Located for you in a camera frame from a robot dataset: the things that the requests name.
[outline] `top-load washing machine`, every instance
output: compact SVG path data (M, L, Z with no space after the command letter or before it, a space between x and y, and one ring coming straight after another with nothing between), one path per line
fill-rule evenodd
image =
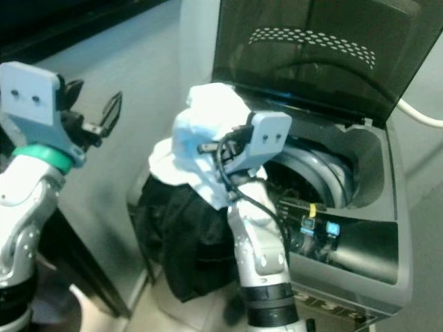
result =
M442 13L437 0L221 1L213 81L254 111L293 117L266 168L292 230L296 297L357 326L411 298L412 234L388 117Z

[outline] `white cloth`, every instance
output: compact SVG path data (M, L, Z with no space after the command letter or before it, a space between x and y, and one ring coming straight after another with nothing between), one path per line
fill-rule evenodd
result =
M251 112L234 90L222 83L190 89L188 109L174 121L172 137L158 142L149 157L150 172L168 185L188 183L216 210L228 205L226 189L210 154L197 147L218 141L233 127L245 125ZM260 176L266 177L263 169Z

